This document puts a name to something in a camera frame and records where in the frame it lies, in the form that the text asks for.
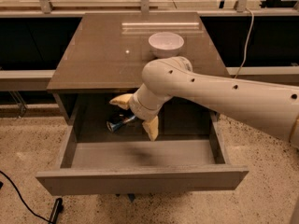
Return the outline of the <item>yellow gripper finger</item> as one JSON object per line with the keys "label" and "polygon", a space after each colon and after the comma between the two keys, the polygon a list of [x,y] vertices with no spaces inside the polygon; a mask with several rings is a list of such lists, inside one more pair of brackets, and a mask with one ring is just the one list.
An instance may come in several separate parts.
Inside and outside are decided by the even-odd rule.
{"label": "yellow gripper finger", "polygon": [[159,134],[159,119],[155,117],[152,120],[145,120],[142,126],[148,134],[150,141],[155,141]]}
{"label": "yellow gripper finger", "polygon": [[109,101],[111,105],[117,105],[118,107],[128,110],[130,108],[129,101],[133,95],[131,93],[125,93],[114,97]]}

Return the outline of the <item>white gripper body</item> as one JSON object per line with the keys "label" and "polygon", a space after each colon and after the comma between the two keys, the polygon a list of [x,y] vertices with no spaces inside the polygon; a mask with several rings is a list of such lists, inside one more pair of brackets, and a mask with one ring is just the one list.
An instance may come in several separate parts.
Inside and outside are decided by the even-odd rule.
{"label": "white gripper body", "polygon": [[142,120],[152,120],[154,119],[160,109],[153,109],[150,110],[149,108],[146,108],[143,106],[137,99],[137,95],[133,94],[129,100],[129,107],[131,111],[139,118]]}

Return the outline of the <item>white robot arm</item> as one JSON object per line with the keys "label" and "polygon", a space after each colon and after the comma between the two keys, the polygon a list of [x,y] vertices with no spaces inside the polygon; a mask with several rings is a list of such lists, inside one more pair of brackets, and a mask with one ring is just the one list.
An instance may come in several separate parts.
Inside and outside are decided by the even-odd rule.
{"label": "white robot arm", "polygon": [[150,140],[158,136],[158,113],[164,103],[179,97],[299,146],[298,87],[196,74],[184,57],[147,63],[142,80],[135,93],[110,102],[142,119]]}

